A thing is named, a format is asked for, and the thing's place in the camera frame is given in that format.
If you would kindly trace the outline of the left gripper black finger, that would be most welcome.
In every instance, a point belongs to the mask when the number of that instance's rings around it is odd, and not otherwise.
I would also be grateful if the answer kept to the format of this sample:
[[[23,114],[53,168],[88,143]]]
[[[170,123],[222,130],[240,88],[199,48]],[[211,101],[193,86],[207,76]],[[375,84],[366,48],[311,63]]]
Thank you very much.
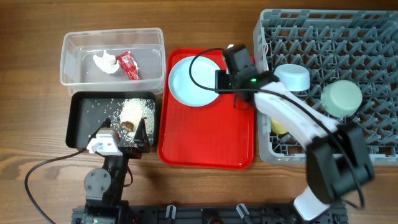
[[[100,129],[102,129],[102,128],[109,128],[110,126],[111,126],[111,120],[110,120],[109,118],[106,118],[106,119],[103,121],[103,123],[99,126],[99,128],[98,128],[94,133],[92,133],[91,135],[89,135],[89,138],[90,138],[90,139],[95,138],[95,137],[96,137],[96,134],[98,133],[98,131],[99,131]]]
[[[136,128],[136,133],[133,137],[133,141],[136,144],[139,143],[148,143],[149,144],[149,137],[147,135],[147,131],[146,131],[146,124],[145,124],[145,119],[141,118],[138,127]]]

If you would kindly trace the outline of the food scraps with rice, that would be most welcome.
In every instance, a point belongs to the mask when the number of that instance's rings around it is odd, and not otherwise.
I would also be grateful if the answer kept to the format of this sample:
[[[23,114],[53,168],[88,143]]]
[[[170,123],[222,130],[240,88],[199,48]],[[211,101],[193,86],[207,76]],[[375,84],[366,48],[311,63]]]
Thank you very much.
[[[141,120],[145,119],[146,131],[149,142],[154,142],[155,128],[155,101],[142,98],[97,98],[83,100],[81,107],[81,120],[85,128],[93,133],[102,122],[109,118],[111,127],[116,129],[124,146],[133,144],[136,128]]]

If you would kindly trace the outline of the light blue plate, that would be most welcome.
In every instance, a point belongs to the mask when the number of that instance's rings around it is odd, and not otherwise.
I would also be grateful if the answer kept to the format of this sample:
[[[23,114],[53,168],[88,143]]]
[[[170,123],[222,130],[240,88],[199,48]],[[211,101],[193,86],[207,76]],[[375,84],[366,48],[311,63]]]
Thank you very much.
[[[205,90],[194,84],[189,76],[189,66],[194,56],[177,62],[168,78],[169,90],[173,97],[186,106],[200,107],[215,101],[219,94]],[[215,72],[219,70],[214,61],[199,56],[193,63],[192,76],[202,86],[215,88]]]

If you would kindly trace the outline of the light blue small bowl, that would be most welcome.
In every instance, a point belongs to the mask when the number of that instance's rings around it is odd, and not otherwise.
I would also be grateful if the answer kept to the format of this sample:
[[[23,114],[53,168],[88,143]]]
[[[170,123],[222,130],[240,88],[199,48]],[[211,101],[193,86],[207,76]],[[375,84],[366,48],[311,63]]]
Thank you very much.
[[[305,91],[310,88],[310,72],[307,68],[296,64],[279,65],[274,70],[289,91]]]

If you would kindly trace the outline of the white napkin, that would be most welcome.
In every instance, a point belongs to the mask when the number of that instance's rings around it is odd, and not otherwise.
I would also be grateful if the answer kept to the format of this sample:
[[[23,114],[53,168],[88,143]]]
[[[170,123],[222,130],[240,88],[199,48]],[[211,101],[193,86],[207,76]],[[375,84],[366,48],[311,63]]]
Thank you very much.
[[[116,57],[114,55],[108,54],[105,50],[103,50],[102,57],[94,54],[93,60],[96,66],[107,74],[114,74],[120,68],[119,62],[117,61]]]

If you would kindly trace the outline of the yellow plastic cup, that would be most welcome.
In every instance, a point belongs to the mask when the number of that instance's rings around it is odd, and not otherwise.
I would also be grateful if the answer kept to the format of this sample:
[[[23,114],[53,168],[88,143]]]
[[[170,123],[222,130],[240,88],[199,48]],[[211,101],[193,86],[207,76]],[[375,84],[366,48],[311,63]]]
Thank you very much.
[[[280,123],[278,123],[275,119],[271,118],[271,131],[276,134],[286,134],[289,132],[285,129]]]

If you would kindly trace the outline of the red ketchup packet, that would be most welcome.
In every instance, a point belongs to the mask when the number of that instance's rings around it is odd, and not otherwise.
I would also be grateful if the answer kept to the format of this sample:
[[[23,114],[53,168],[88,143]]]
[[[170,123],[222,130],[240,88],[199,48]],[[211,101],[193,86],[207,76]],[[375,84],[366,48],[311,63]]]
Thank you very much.
[[[140,80],[137,63],[130,51],[118,55],[116,60],[130,80]]]

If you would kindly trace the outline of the mint green bowl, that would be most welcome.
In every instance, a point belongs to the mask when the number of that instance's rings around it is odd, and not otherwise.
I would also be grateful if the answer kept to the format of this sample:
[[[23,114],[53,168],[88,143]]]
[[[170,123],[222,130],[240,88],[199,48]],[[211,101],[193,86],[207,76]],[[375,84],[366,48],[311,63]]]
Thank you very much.
[[[359,86],[348,80],[340,80],[324,87],[320,101],[330,115],[349,117],[358,110],[363,100]]]

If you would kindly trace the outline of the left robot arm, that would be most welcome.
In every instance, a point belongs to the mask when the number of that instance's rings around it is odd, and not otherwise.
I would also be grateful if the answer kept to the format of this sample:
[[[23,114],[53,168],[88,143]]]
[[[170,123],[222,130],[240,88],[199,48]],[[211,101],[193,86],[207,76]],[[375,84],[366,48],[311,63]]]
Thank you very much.
[[[121,199],[124,181],[130,173],[130,158],[141,158],[142,152],[150,149],[145,120],[142,118],[136,129],[133,142],[135,147],[123,149],[119,146],[118,132],[110,127],[111,121],[103,124],[89,136],[87,148],[90,153],[104,157],[100,169],[91,170],[85,177],[86,204],[83,212],[73,212],[72,223],[135,223],[134,212],[129,203]]]

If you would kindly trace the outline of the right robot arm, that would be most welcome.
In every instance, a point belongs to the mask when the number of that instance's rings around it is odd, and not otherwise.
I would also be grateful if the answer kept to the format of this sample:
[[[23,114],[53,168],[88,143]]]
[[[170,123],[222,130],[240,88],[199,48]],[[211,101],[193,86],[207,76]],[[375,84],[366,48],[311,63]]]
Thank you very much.
[[[287,73],[260,72],[245,45],[222,51],[227,69],[216,73],[216,92],[240,94],[281,124],[306,150],[307,188],[290,204],[287,223],[311,223],[343,197],[374,179],[364,134],[356,123],[340,124],[311,108],[290,88],[307,69],[290,64]]]

